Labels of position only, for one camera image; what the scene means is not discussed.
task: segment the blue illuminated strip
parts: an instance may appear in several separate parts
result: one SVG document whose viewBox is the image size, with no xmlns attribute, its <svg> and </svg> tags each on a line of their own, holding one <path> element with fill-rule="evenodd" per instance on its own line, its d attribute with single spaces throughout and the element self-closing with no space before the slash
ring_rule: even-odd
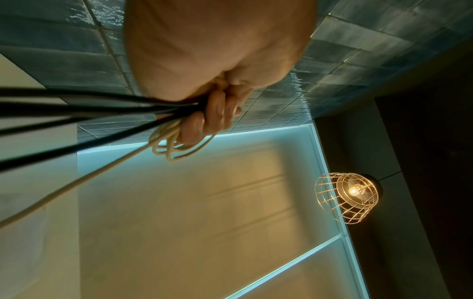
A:
<svg viewBox="0 0 473 299">
<path fill-rule="evenodd" d="M 334 236 L 333 238 L 331 238 L 330 240 L 328 241 L 325 241 L 323 242 L 322 244 L 320 244 L 319 246 L 315 247 L 314 249 L 310 250 L 310 251 L 307 251 L 306 253 L 304 253 L 303 255 L 299 256 L 298 258 L 288 262 L 287 264 L 285 264 L 284 266 L 274 270 L 273 272 L 269 273 L 268 275 L 265 275 L 263 276 L 262 278 L 258 279 L 257 281 L 253 282 L 252 284 L 244 287 L 243 289 L 239 290 L 238 292 L 236 293 L 233 293 L 232 295 L 226 297 L 225 299 L 237 299 L 237 298 L 240 298 L 241 296 L 245 295 L 246 293 L 254 290 L 255 288 L 261 286 L 262 284 L 264 284 L 265 282 L 267 282 L 268 280 L 274 278 L 276 275 L 279 275 L 281 274 L 282 272 L 286 271 L 287 269 L 289 269 L 290 267 L 294 266 L 295 264 L 305 260 L 306 258 L 310 257 L 311 255 L 313 255 L 314 253 L 316 253 L 317 251 L 323 249 L 324 247 L 326 247 L 327 245 L 337 241 L 338 239 L 341 238 L 341 234 L 338 234 L 336 236 Z"/>
</svg>

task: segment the tiled wall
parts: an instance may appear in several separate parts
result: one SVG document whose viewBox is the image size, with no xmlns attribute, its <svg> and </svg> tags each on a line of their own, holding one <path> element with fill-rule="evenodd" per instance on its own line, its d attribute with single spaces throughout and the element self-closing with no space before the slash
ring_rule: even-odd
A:
<svg viewBox="0 0 473 299">
<path fill-rule="evenodd" d="M 0 53 L 46 87 L 139 94 L 123 47 L 124 3 L 2 0 Z M 304 124 L 472 34 L 471 0 L 319 0 L 317 29 L 303 57 L 281 82 L 255 91 L 244 115 L 222 133 Z M 90 104 L 68 103 L 79 101 Z M 85 122 L 79 141 L 152 119 Z"/>
</svg>

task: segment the beige wall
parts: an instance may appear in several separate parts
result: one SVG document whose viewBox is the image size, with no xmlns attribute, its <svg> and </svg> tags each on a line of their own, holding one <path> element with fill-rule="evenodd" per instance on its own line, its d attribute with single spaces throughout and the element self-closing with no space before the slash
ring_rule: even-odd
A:
<svg viewBox="0 0 473 299">
<path fill-rule="evenodd" d="M 0 86 L 42 87 L 1 55 Z M 41 101 L 64 103 L 60 99 L 42 99 Z M 38 119 L 0 120 L 0 128 L 37 121 Z M 77 141 L 76 135 L 76 126 L 70 125 L 32 134 L 1 137 L 0 160 L 74 144 Z M 76 155 L 0 173 L 0 198 L 16 194 L 40 199 L 76 177 Z M 31 271 L 35 271 L 35 280 L 15 298 L 78 299 L 80 298 L 80 276 L 77 192 L 70 192 L 60 200 L 49 204 L 45 210 L 45 218 L 46 227 L 42 231 L 44 238 L 42 250 L 40 250 L 42 252 L 40 264 L 38 269 L 31 269 Z M 15 229 L 15 225 L 13 225 L 5 230 Z M 6 246 L 8 242 L 8 238 L 0 238 L 0 246 Z"/>
<path fill-rule="evenodd" d="M 82 186 L 83 297 L 222 299 L 339 234 L 314 198 L 314 142 L 309 126 L 224 135 L 172 164 L 147 151 Z M 129 151 L 80 154 L 79 172 Z M 358 298 L 345 251 L 330 248 L 337 265 L 314 255 L 297 298 Z"/>
</svg>

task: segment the lamp cord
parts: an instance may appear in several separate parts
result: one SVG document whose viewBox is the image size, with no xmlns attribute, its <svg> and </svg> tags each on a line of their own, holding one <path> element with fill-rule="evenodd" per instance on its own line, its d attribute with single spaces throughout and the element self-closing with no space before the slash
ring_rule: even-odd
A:
<svg viewBox="0 0 473 299">
<path fill-rule="evenodd" d="M 65 186 L 57 189 L 56 191 L 48 194 L 47 196 L 43 197 L 42 199 L 40 199 L 36 203 L 30 205 L 29 207 L 25 208 L 24 210 L 14 214 L 14 215 L 12 215 L 8 218 L 5 218 L 5 219 L 1 220 L 0 221 L 0 230 L 7 227 L 7 226 L 9 226 L 9 225 L 11 225 L 11 224 L 13 224 L 13 223 L 15 223 L 15 222 L 18 222 L 18 221 L 22 220 L 25 217 L 28 217 L 32 213 L 34 213 L 34 212 L 38 211 L 39 209 L 43 208 L 45 205 L 47 205 L 50 202 L 58 199 L 61 195 L 64 195 L 65 193 L 73 190 L 74 188 L 77 188 L 80 185 L 96 178 L 97 176 L 101 175 L 102 173 L 116 167 L 117 165 L 123 163 L 126 160 L 129 160 L 130 158 L 136 156 L 137 154 L 145 151 L 146 149 L 148 149 L 150 147 L 153 150 L 153 154 L 155 154 L 155 155 L 165 155 L 166 159 L 169 162 L 172 162 L 172 161 L 176 161 L 176 160 L 179 160 L 179 159 L 186 158 L 186 157 L 200 151 L 204 146 L 206 146 L 215 137 L 215 135 L 212 135 L 211 138 L 209 138 L 206 142 L 204 142 L 203 144 L 201 144 L 199 147 L 197 147 L 196 149 L 194 149 L 191 152 L 173 157 L 172 156 L 173 152 L 183 152 L 183 151 L 190 150 L 192 147 L 194 147 L 194 145 L 179 145 L 179 146 L 175 145 L 177 137 L 179 136 L 179 133 L 180 133 L 180 127 L 179 127 L 180 122 L 181 122 L 180 120 L 177 120 L 175 122 L 166 123 L 164 125 L 159 126 L 158 129 L 151 134 L 151 136 L 149 137 L 149 141 L 146 145 L 143 145 L 142 147 L 139 147 L 139 148 L 135 149 L 134 151 L 132 151 L 132 152 L 116 159 L 115 161 L 112 161 L 112 162 L 108 163 L 107 165 L 102 166 L 99 169 L 94 170 L 91 173 L 86 174 L 86 175 L 76 179 L 75 181 L 72 181 L 72 182 L 68 183 L 67 185 L 65 185 Z M 159 145 L 159 143 L 161 141 L 165 140 L 165 139 L 166 139 L 166 146 Z"/>
</svg>

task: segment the light fixture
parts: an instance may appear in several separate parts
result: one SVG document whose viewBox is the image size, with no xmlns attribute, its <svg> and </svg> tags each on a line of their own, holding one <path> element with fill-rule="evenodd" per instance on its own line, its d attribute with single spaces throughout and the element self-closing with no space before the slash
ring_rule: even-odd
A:
<svg viewBox="0 0 473 299">
<path fill-rule="evenodd" d="M 362 221 L 382 195 L 380 183 L 369 175 L 327 173 L 315 182 L 317 202 L 336 220 L 347 224 Z"/>
</svg>

